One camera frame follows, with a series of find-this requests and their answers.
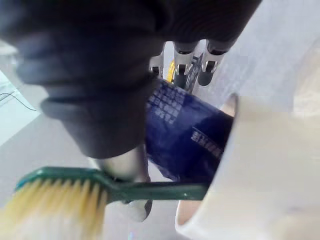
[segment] toothbrush bristles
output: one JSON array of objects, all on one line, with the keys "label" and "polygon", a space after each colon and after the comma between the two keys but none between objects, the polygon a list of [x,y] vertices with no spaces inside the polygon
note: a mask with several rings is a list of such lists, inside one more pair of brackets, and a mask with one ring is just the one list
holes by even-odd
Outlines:
[{"label": "toothbrush bristles", "polygon": [[98,240],[107,192],[90,180],[35,180],[0,210],[0,240]]}]

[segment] white mug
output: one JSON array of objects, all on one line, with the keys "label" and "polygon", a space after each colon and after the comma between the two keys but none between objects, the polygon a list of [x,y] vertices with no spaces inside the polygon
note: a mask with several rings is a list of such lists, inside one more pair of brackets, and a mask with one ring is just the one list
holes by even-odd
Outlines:
[{"label": "white mug", "polygon": [[179,202],[175,228],[192,240],[318,240],[319,185],[320,125],[240,96],[208,192]]}]

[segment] yellow bristles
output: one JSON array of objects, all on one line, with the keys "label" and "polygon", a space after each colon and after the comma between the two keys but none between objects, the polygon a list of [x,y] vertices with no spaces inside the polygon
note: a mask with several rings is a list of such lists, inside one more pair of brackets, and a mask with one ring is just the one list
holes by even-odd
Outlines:
[{"label": "yellow bristles", "polygon": [[107,193],[90,180],[25,184],[0,211],[0,240],[98,240]]}]

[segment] silver metal part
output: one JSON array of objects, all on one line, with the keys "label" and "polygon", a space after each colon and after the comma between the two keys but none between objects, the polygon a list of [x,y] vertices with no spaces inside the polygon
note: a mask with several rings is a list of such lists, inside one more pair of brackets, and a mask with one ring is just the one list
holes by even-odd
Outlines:
[{"label": "silver metal part", "polygon": [[192,57],[194,55],[194,51],[188,54],[178,53],[174,50],[174,69],[175,73],[180,73],[180,66],[185,65],[184,75],[187,75],[191,66],[192,66]]},{"label": "silver metal part", "polygon": [[[106,159],[89,157],[89,160],[94,168],[106,172],[115,179],[131,182],[150,182],[144,144],[119,156]],[[150,214],[152,202],[152,200],[119,201],[115,202],[113,206],[131,220],[143,222]]]},{"label": "silver metal part", "polygon": [[148,169],[145,166],[147,160],[144,144],[119,156],[106,159],[89,157],[89,160],[93,167],[121,180],[145,182],[148,178]]},{"label": "silver metal part", "polygon": [[207,40],[206,45],[205,45],[205,49],[203,52],[201,68],[202,68],[203,72],[206,72],[209,62],[213,62],[214,67],[210,71],[213,74],[216,71],[218,65],[221,63],[224,56],[226,55],[226,53],[221,54],[221,55],[213,55],[208,51],[208,44],[209,44],[209,41]]},{"label": "silver metal part", "polygon": [[164,48],[162,49],[162,52],[158,56],[153,56],[150,59],[149,63],[149,69],[151,72],[153,72],[153,68],[159,69],[159,76],[162,77],[164,73]]}]

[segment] blue packaging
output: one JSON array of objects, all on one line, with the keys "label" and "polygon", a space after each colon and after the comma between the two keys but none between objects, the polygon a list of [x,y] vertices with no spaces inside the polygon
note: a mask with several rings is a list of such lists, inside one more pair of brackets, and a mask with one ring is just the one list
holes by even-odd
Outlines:
[{"label": "blue packaging", "polygon": [[233,117],[161,80],[147,103],[146,152],[176,182],[211,183]]}]

